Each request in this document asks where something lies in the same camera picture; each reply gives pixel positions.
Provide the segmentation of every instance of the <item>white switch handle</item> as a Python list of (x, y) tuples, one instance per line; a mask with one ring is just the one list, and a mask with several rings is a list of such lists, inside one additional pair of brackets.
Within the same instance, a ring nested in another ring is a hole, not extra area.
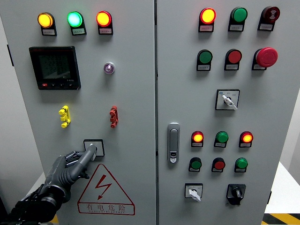
[(238, 108), (234, 105), (234, 103), (232, 102), (232, 100), (230, 98), (226, 97), (225, 95), (222, 95), (222, 97), (228, 106), (230, 106), (234, 110), (238, 110)]
[(197, 202), (201, 202), (201, 198), (200, 196), (197, 194), (196, 191), (193, 191), (191, 189), (189, 189), (189, 195), (192, 197), (192, 199), (196, 200)]

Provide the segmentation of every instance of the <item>yellow indicator light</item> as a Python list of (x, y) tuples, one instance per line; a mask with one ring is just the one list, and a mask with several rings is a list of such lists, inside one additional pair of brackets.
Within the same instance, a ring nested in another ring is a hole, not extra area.
[(112, 22), (112, 16), (106, 11), (101, 11), (98, 12), (96, 16), (96, 21), (99, 24), (99, 26), (107, 27)]
[(49, 28), (53, 25), (53, 17), (50, 13), (41, 13), (38, 15), (37, 21), (43, 28)]
[(211, 24), (216, 19), (216, 11), (213, 8), (205, 8), (200, 14), (200, 19), (204, 24)]
[(193, 139), (194, 139), (195, 142), (201, 142), (203, 140), (203, 136), (202, 135), (195, 135)]
[(243, 142), (251, 142), (252, 141), (252, 135), (245, 135), (243, 136)]

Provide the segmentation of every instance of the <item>gray metal panel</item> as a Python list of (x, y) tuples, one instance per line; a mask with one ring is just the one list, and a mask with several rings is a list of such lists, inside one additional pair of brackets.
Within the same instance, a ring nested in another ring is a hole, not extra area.
[[(67, 15), (79, 11), (87, 35), (72, 36)], [(99, 36), (96, 14), (110, 12), (114, 35)], [(43, 37), (38, 14), (51, 13), (57, 37)], [(44, 171), (60, 154), (83, 151), (83, 140), (104, 140), (103, 163), (135, 204), (134, 216), (79, 214), (77, 201), (88, 180), (72, 187), (71, 201), (59, 211), (61, 224), (155, 224), (154, 2), (151, 0), (4, 0), (0, 13)], [(73, 45), (81, 79), (78, 91), (40, 91), (28, 48)], [(103, 65), (113, 62), (113, 75)], [(59, 109), (68, 105), (71, 124), (60, 127)], [(110, 128), (109, 111), (118, 107), (119, 124)]]
[[(281, 11), (273, 32), (257, 31), (262, 10)], [(248, 11), (242, 33), (228, 32), (231, 11)], [(203, 8), (217, 12), (213, 33), (198, 33)], [(261, 224), (289, 121), (299, 91), (299, 1), (157, 1), (158, 149), (160, 224)], [(251, 71), (257, 49), (277, 49), (277, 63), (266, 71)], [(242, 52), (239, 71), (224, 71), (225, 55)], [(196, 72), (200, 50), (213, 54), (211, 71)], [(238, 110), (215, 111), (217, 89), (239, 89)], [(167, 160), (167, 126), (180, 124), (180, 160)], [(204, 147), (191, 148), (191, 134), (204, 134)], [(229, 134), (225, 149), (214, 148), (219, 131)], [(250, 131), (250, 149), (239, 149), (239, 136)], [(202, 160), (199, 173), (188, 172), (192, 157)], [(212, 173), (214, 158), (222, 157), (223, 173)], [(234, 163), (245, 157), (246, 173), (234, 173)], [(203, 183), (202, 201), (184, 198), (185, 183)], [(228, 184), (245, 184), (241, 206), (226, 206)]]

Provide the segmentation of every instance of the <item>yellow black hazard stripe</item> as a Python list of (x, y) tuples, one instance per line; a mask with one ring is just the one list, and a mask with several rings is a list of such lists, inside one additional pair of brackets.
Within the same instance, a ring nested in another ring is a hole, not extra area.
[(271, 213), (264, 214), (262, 224), (272, 225), (300, 225), (300, 213)]

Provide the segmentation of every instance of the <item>wall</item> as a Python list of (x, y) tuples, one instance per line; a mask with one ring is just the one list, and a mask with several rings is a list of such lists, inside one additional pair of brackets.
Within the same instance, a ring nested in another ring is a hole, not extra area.
[(11, 211), (43, 172), (0, 20), (0, 197)]

